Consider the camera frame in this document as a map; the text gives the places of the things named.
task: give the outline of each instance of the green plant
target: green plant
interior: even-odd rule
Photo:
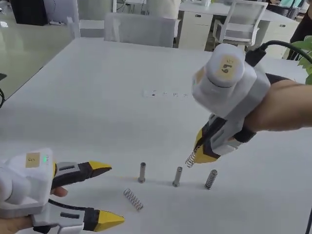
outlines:
[[[312,57],[312,36],[306,36],[304,41],[296,41],[293,43],[294,46],[305,51],[310,57]],[[306,69],[308,77],[306,78],[306,84],[312,84],[312,64],[304,57],[299,59],[298,66],[302,66]]]

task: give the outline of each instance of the drawer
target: drawer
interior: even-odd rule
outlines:
[[[196,25],[206,25],[210,26],[213,20],[213,15],[194,13],[194,12],[184,12],[183,23],[196,24]]]
[[[181,31],[179,49],[204,51],[210,27],[206,25],[184,26]]]
[[[270,22],[267,33],[277,33],[292,36],[298,24],[299,23],[295,21],[290,23]]]

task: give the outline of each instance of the coil spring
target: coil spring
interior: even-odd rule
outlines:
[[[214,183],[215,178],[216,178],[217,175],[218,175],[218,171],[215,170],[215,169],[213,169],[213,170],[210,172],[210,174],[209,174],[209,176],[208,176],[208,179],[207,179],[207,181],[206,181],[206,183],[205,183],[206,189],[208,189],[208,190],[211,189],[211,186],[213,185],[213,183]]]
[[[195,157],[196,157],[196,153],[199,150],[200,146],[197,146],[193,152],[190,154],[190,156],[187,158],[187,160],[185,161],[185,164],[187,165],[188,168],[193,167],[194,163],[195,163]]]
[[[125,197],[131,202],[131,204],[136,208],[137,211],[143,209],[143,204],[140,200],[134,195],[134,193],[130,189],[126,189],[123,194]]]

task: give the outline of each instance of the floor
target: floor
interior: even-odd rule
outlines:
[[[71,41],[66,26],[16,24],[13,14],[0,14],[0,81],[10,97]]]

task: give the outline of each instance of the wall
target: wall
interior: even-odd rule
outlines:
[[[73,0],[44,0],[49,21],[67,22],[74,18]],[[105,13],[111,11],[112,0],[78,0],[80,20],[103,20]]]
[[[67,17],[73,17],[73,0],[44,0],[48,20],[67,22]]]

